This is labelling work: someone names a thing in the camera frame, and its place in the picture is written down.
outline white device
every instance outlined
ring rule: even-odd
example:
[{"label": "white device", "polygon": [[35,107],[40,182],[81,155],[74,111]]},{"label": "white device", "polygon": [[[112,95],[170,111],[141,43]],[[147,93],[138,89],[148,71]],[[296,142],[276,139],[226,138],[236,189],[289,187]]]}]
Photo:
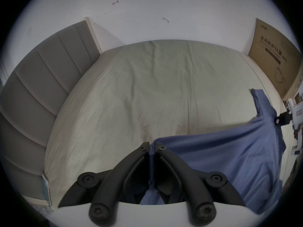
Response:
[{"label": "white device", "polygon": [[292,123],[294,130],[298,130],[297,146],[291,150],[291,155],[298,155],[302,152],[302,128],[300,124],[303,123],[303,102],[294,105],[291,98],[288,99],[290,113],[292,114]]}]

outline cardboard box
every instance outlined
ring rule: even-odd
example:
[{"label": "cardboard box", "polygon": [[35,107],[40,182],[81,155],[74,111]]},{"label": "cardboard box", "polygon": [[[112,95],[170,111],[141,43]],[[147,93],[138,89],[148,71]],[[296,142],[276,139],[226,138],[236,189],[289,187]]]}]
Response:
[{"label": "cardboard box", "polygon": [[283,34],[257,19],[248,55],[268,76],[282,100],[296,96],[303,80],[301,54]]}]

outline beige bed sheet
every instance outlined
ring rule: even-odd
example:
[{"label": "beige bed sheet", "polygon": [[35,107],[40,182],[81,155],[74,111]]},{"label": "beige bed sheet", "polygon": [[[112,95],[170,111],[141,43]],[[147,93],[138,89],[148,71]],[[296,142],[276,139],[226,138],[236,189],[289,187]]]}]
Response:
[{"label": "beige bed sheet", "polygon": [[[278,114],[285,111],[262,70],[229,48],[161,40],[102,53],[67,97],[47,144],[53,208],[78,175],[112,169],[142,142],[248,123],[256,116],[252,88],[263,89]],[[283,182],[293,165],[291,127],[282,127]]]}]

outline headboard panel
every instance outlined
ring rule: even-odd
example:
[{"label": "headboard panel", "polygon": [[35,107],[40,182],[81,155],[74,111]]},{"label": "headboard panel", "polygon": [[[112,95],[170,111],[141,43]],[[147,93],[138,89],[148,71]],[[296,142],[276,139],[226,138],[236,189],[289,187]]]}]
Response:
[{"label": "headboard panel", "polygon": [[1,162],[22,195],[44,199],[45,151],[56,116],[99,56],[87,22],[81,21],[30,51],[2,89]]}]

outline blue cloth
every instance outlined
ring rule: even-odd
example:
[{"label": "blue cloth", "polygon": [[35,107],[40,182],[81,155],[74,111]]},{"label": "blue cloth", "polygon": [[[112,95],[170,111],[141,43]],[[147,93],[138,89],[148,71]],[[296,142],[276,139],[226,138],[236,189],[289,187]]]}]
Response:
[{"label": "blue cloth", "polygon": [[285,143],[277,116],[263,90],[251,90],[257,117],[247,125],[225,131],[158,138],[150,145],[150,189],[141,204],[163,204],[153,185],[155,142],[161,142],[191,168],[218,171],[240,193],[246,206],[255,213],[271,208],[282,193],[279,180]]}]

